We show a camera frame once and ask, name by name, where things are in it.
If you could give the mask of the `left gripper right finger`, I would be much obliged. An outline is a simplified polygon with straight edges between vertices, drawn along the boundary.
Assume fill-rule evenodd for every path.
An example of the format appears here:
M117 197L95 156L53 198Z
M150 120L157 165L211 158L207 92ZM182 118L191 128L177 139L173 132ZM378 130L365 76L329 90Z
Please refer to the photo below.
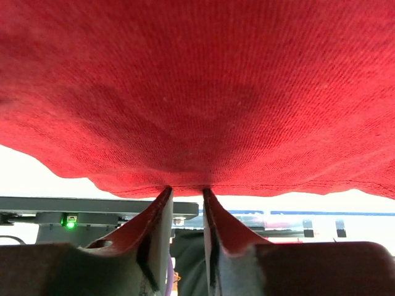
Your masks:
M394 295L394 260L373 242L272 243L203 190L209 295Z

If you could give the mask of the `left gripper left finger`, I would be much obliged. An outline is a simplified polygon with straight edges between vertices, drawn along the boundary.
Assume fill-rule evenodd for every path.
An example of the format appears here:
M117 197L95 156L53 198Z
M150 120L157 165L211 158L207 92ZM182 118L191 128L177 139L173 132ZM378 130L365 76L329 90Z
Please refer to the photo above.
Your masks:
M173 191L87 247L1 247L1 295L163 295Z

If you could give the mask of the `dark red t-shirt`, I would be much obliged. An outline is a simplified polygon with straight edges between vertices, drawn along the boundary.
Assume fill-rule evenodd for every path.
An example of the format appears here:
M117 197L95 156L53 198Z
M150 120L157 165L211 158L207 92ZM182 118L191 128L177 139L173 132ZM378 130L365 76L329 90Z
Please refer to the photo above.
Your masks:
M1 144L119 197L394 197L393 1L2 1Z

